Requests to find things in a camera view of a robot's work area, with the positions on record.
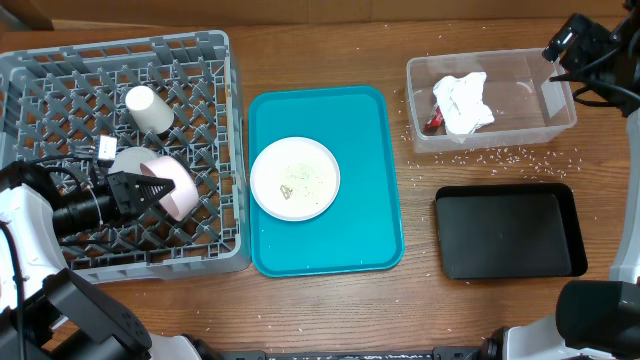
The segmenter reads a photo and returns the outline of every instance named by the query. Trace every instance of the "teal tray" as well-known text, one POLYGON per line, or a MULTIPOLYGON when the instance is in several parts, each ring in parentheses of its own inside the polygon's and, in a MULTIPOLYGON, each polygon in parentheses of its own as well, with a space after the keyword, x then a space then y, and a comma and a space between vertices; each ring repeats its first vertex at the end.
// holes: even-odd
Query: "teal tray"
POLYGON ((266 93, 249 107, 249 166, 274 141, 316 140, 340 167, 340 189, 321 215, 278 220, 251 196, 252 256, 270 277, 394 267, 404 235, 389 121, 382 94, 370 86, 266 93))

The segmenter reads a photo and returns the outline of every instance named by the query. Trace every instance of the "gray plastic crate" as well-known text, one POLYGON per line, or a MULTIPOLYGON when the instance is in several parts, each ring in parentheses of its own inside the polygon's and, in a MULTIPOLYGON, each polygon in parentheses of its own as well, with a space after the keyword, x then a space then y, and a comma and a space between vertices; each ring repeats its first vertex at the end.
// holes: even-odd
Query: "gray plastic crate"
MULTIPOLYGON (((91 282, 171 279, 238 271, 251 263, 240 74, 227 35, 206 31, 0 56, 0 165, 73 152, 99 134, 118 148, 144 146, 192 172, 200 203, 176 223, 151 208, 127 226, 61 240, 69 267, 91 282), (150 86, 174 109, 168 137, 138 131, 126 92, 150 86), (108 245, 64 246, 68 240, 108 245)), ((53 161, 84 184, 88 163, 53 161)), ((52 175, 61 191, 67 175, 52 175)))

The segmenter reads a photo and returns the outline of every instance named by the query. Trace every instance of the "transparent container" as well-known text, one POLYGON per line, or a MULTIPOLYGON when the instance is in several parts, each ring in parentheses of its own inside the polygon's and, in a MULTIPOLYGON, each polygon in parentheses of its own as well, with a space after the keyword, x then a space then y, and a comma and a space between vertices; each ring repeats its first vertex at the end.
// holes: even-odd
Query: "transparent container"
POLYGON ((488 51, 414 58, 407 64, 407 107, 415 152, 430 153, 544 143, 576 124, 571 89, 549 78, 564 74, 543 49, 488 51), (425 131, 436 98, 433 86, 447 75, 484 71, 483 101, 495 122, 469 135, 447 135, 444 125, 425 131))

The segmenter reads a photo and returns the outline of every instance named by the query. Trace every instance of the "wooden tabletop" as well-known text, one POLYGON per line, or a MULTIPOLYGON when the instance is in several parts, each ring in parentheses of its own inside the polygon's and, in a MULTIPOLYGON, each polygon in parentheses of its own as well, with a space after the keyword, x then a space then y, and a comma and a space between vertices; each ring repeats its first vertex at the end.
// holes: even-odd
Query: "wooden tabletop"
MULTIPOLYGON (((611 28, 619 19, 600 21, 611 28)), ((503 325, 525 325, 552 313, 567 278, 468 284, 448 280, 434 230, 434 195, 445 185, 562 181, 575 192, 589 259, 583 278, 606 279, 623 227, 629 176, 626 120, 617 110, 578 106, 574 128, 551 143, 523 147, 538 161, 547 156, 551 166, 565 171, 567 176, 560 180, 559 175, 536 173, 524 163, 504 165, 507 169, 483 164, 476 161, 477 152, 439 158, 414 153, 410 140, 403 139, 409 124, 404 90, 407 61, 413 57, 544 47, 563 23, 551 19, 225 28, 242 69, 245 106, 273 90, 369 84, 384 94, 402 205, 404 258, 394 269, 380 272, 270 279, 251 266, 231 274, 119 282, 100 288, 133 310, 149 331, 188 333, 218 350, 478 345, 481 337, 503 325), (456 156, 470 159, 464 164, 452 162, 456 156)), ((6 33, 0 49, 192 30, 6 33)), ((69 331, 63 329, 56 338, 69 331)))

